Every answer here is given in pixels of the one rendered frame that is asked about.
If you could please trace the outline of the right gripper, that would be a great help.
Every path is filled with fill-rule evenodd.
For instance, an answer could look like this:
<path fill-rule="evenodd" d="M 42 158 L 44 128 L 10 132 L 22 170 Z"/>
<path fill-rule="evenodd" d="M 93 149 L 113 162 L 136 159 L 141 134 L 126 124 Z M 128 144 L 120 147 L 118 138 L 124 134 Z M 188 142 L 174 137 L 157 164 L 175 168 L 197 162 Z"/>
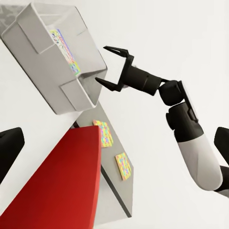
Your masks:
<path fill-rule="evenodd" d="M 130 55 L 128 49 L 113 47 L 113 46 L 104 46 L 105 49 L 118 54 L 122 57 L 125 57 L 125 65 L 122 70 L 121 77 L 119 79 L 118 84 L 112 83 L 101 78 L 96 77 L 96 81 L 101 83 L 106 88 L 110 89 L 111 91 L 117 90 L 121 92 L 124 86 L 135 88 L 139 91 L 143 91 L 145 83 L 148 79 L 149 73 L 137 68 L 135 65 L 132 65 L 134 56 Z"/>

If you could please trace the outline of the jigsaw puzzle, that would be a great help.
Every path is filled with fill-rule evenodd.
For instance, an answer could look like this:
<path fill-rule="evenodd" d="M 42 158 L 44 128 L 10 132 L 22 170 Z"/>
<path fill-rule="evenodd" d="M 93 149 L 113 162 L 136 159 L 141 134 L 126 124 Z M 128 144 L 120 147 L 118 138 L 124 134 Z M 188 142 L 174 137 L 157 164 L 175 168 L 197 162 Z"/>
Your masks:
<path fill-rule="evenodd" d="M 101 147 L 112 146 L 113 139 L 107 123 L 93 121 L 94 125 L 98 125 L 101 129 Z"/>
<path fill-rule="evenodd" d="M 126 154 L 122 153 L 122 154 L 116 155 L 116 159 L 117 159 L 120 171 L 121 171 L 123 181 L 125 181 L 127 178 L 129 178 L 130 172 L 131 172 L 131 168 L 128 163 Z"/>

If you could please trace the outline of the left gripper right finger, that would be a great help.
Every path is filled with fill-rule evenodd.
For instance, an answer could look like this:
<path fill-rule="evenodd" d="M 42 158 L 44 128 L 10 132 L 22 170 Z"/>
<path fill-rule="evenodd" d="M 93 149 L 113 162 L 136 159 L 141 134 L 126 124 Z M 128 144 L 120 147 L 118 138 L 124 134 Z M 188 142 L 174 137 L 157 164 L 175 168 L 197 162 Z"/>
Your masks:
<path fill-rule="evenodd" d="M 229 165 L 229 128 L 219 126 L 213 143 Z"/>

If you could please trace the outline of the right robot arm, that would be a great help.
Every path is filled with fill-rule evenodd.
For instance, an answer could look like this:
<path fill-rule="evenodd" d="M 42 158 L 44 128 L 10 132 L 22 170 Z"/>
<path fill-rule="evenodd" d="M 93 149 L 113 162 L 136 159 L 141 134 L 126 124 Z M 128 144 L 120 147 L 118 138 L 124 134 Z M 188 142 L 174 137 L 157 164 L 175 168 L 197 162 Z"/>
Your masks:
<path fill-rule="evenodd" d="M 132 65 L 134 56 L 128 49 L 104 46 L 125 57 L 125 65 L 118 84 L 96 77 L 111 91 L 121 92 L 124 86 L 154 96 L 157 89 L 165 105 L 171 106 L 166 114 L 169 128 L 174 131 L 177 144 L 189 173 L 199 188 L 215 191 L 229 198 L 229 167 L 220 166 L 206 134 L 198 122 L 198 115 L 183 81 L 166 80 Z"/>

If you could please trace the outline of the board game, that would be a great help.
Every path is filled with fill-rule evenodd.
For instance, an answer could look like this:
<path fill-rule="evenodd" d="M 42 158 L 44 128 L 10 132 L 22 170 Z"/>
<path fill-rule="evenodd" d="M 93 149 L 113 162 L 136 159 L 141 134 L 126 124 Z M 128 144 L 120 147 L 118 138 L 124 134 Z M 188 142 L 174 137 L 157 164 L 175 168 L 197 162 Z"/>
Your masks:
<path fill-rule="evenodd" d="M 75 75 L 80 73 L 81 70 L 79 69 L 79 67 L 78 67 L 72 53 L 70 52 L 70 49 L 68 48 L 63 36 L 61 35 L 59 29 L 49 30 L 49 32 L 52 35 L 56 44 L 58 45 L 59 49 L 61 50 L 62 54 L 64 55 L 66 61 L 69 63 L 69 65 L 72 68 Z"/>

